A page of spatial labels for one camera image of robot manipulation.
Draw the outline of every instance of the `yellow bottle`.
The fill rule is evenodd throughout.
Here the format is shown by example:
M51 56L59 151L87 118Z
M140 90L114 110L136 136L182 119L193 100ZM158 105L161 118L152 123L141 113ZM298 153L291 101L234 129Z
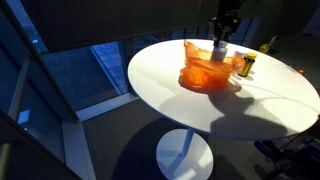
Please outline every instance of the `yellow bottle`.
M244 60L246 61L241 73L238 73L239 76L242 77L247 77L254 62L255 62L255 58L257 57L257 54L255 53L247 53L246 57L244 58Z

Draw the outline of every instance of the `orange plastic bag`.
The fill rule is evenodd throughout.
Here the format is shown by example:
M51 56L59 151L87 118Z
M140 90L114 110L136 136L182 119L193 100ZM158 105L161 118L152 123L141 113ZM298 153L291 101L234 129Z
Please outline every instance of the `orange plastic bag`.
M179 77L182 87L199 93L210 93L226 85L234 70L232 65L210 60L210 51L200 49L186 40L184 47L186 67L180 70Z
M246 61L240 57L226 57L223 62L232 65L237 73L241 73L246 63Z

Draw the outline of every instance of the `wall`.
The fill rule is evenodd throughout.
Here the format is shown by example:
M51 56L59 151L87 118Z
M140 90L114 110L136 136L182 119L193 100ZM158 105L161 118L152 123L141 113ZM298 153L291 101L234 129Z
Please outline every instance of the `wall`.
M266 12L248 45L252 49L268 43L275 35L279 40L302 32L319 6L316 0L275 0L264 4Z
M310 34L314 37L320 37L320 7L313 14L312 18L303 30L304 34Z

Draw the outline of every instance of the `small object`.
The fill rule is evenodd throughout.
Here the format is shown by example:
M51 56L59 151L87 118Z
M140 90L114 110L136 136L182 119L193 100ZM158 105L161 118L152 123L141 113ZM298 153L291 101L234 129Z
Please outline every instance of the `small object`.
M303 73L304 73L304 70L300 69L300 70L298 71L298 73L299 73L299 74L303 74Z
M220 41L218 47L213 48L213 53L211 55L211 60L223 62L228 49L226 48L228 43L226 41Z
M268 49L271 48L271 46L273 45L274 41L276 40L277 36L273 36L268 44Z
M263 44L263 45L260 46L260 48L259 48L259 52L261 52L261 53L267 53L268 50L269 50L268 44Z
M236 61L234 64L234 69L237 73L242 72L242 69L245 65L244 59L243 59L244 55L245 55L245 53L237 51L237 50L233 54L234 57L241 58L240 61Z
M247 77L254 62L255 62L255 58L257 57L257 54L255 53L247 53L246 57L244 58L244 60L246 61L241 73L238 73L239 76L242 77Z

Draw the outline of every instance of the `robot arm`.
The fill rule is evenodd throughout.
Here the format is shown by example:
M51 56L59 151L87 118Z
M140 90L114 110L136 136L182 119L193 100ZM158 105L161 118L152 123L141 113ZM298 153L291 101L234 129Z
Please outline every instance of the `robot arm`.
M220 40L229 42L231 36L236 32L241 22L238 18L240 8L240 0L220 0L218 14L209 22L210 34L213 36L215 47L218 46Z

